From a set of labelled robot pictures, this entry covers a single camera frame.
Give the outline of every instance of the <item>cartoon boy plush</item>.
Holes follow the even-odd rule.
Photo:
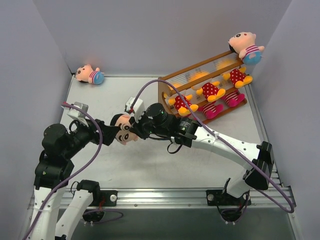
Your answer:
[[[100,68],[92,69],[90,64],[79,67],[76,70],[75,78],[81,83],[90,83],[94,85],[102,84],[105,76],[104,73],[100,71]]]
[[[120,113],[114,115],[110,122],[111,126],[120,127],[120,131],[116,134],[115,139],[123,145],[126,145],[127,142],[130,142],[132,140],[137,141],[139,138],[136,134],[129,131],[129,129],[131,128],[129,120],[129,115]]]
[[[239,58],[246,65],[256,65],[262,58],[264,46],[256,45],[256,35],[252,32],[239,32],[229,39],[229,48],[239,54]]]

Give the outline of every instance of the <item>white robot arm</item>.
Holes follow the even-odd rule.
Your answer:
[[[161,103],[154,103],[145,110],[143,101],[137,99],[134,104],[135,108],[131,109],[130,106],[134,100],[134,97],[129,99],[125,111],[134,114],[134,117],[130,119],[132,126],[130,131],[140,138],[147,139],[150,134],[155,134],[158,137],[167,138],[173,144],[207,150],[239,164],[244,168],[243,171],[237,176],[227,179],[224,189],[227,194],[234,198],[240,198],[251,188],[268,189],[268,181],[230,146],[270,177],[274,164],[270,143],[265,141],[260,145],[248,143],[210,128],[205,129],[199,122],[188,117],[176,117],[168,114]]]
[[[229,137],[212,129],[205,129],[199,122],[187,117],[176,117],[165,112],[160,103],[154,103],[145,110],[142,100],[137,99],[133,109],[131,105],[135,98],[132,97],[125,105],[125,111],[134,116],[130,119],[130,131],[142,139],[147,139],[150,134],[170,140],[173,144],[207,150],[243,167],[237,176],[227,179],[222,194],[226,195],[226,204],[231,198],[241,199],[243,194],[251,188],[258,190],[268,189],[268,181],[258,173],[248,162],[234,152],[230,146],[239,151],[249,161],[271,176],[274,160],[272,146],[268,142],[258,145]],[[88,106],[82,103],[75,105],[85,112]],[[68,114],[75,121],[77,129],[68,133],[62,124],[53,124],[44,131],[42,146],[44,151],[35,170],[34,180],[34,209],[31,222],[35,221],[23,240],[70,240],[72,234],[82,218],[86,208],[93,202],[100,200],[99,183],[83,180],[77,186],[71,204],[57,223],[60,203],[66,190],[66,185],[52,193],[52,189],[66,180],[74,168],[71,158],[89,142],[97,144],[99,136],[91,120],[75,111]],[[115,139],[119,128],[105,126],[103,121],[95,120],[103,133],[103,144],[109,146]]]
[[[73,104],[84,113],[88,106],[79,102]],[[34,207],[31,227],[23,240],[70,240],[72,234],[88,206],[98,206],[101,201],[98,182],[82,180],[77,185],[74,197],[58,219],[59,208],[65,193],[74,165],[71,158],[88,143],[98,144],[100,141],[97,127],[90,119],[77,110],[68,109],[67,115],[73,119],[70,132],[62,124],[56,123],[44,131],[39,163],[35,169]],[[102,144],[109,146],[119,131],[118,127],[106,126],[98,119],[95,123],[102,132]]]

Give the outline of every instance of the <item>white wall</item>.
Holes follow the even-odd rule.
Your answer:
[[[305,240],[320,238],[320,1],[293,0],[252,73],[280,177]]]
[[[17,240],[71,74],[32,0],[2,0],[0,23],[0,239]]]
[[[33,0],[72,72],[162,75],[229,50],[242,31],[266,45],[291,0]]]

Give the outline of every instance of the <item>blue shorts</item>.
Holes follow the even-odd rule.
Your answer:
[[[93,84],[96,84],[96,85],[99,85],[99,84],[102,84],[102,83],[104,82],[104,80],[105,80],[105,76],[103,75],[102,72],[98,71],[98,72],[94,75],[94,77],[93,77],[93,79],[92,79],[92,83],[93,83]]]
[[[255,56],[253,58],[250,58],[250,55],[251,54],[255,54]],[[261,52],[260,51],[255,51],[255,52],[252,52],[250,54],[248,54],[247,56],[245,56],[242,60],[242,62],[245,64],[245,65],[256,65],[260,62],[261,60]]]

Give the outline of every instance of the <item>wooden rack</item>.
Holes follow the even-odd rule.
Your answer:
[[[225,60],[232,60],[230,64],[224,64],[226,66],[218,67],[219,64],[223,63]],[[186,67],[184,69],[181,69],[177,72],[174,72],[172,74],[169,74],[164,77],[160,77],[160,80],[167,81],[171,84],[179,83],[179,87],[177,87],[177,90],[179,92],[181,91],[190,91],[193,97],[196,96],[195,91],[191,90],[192,86],[195,86],[197,84],[203,83],[205,81],[208,82],[215,82],[220,81],[221,84],[219,85],[219,88],[223,88],[226,90],[226,95],[235,91],[237,88],[235,88],[232,83],[229,80],[224,80],[222,78],[223,73],[228,73],[232,71],[235,68],[240,68],[243,62],[241,59],[239,59],[238,55],[236,53],[233,53],[231,51],[226,51],[224,53],[221,53],[219,55],[216,55],[214,57],[211,57],[207,60],[201,61],[199,63],[196,63],[194,65],[191,65],[189,67]],[[190,81],[190,77],[192,74],[205,71],[208,74],[200,77],[194,81]],[[162,103],[165,110],[170,114],[175,114],[177,117],[180,116],[177,111],[172,110],[168,103],[166,102],[165,95],[171,97],[176,94],[176,91],[174,89],[171,89],[169,85],[159,82],[158,83],[158,102]],[[199,107],[204,106],[208,103],[208,101],[204,97],[197,96],[197,102],[191,101],[193,104],[197,104]],[[241,103],[239,103],[235,107],[228,107],[227,109],[223,110],[221,113],[219,113],[214,119],[207,119],[204,121],[204,123],[208,123],[212,120],[215,120],[219,117],[222,117],[223,115],[230,113],[231,111],[245,105],[247,103],[247,100],[244,99]]]

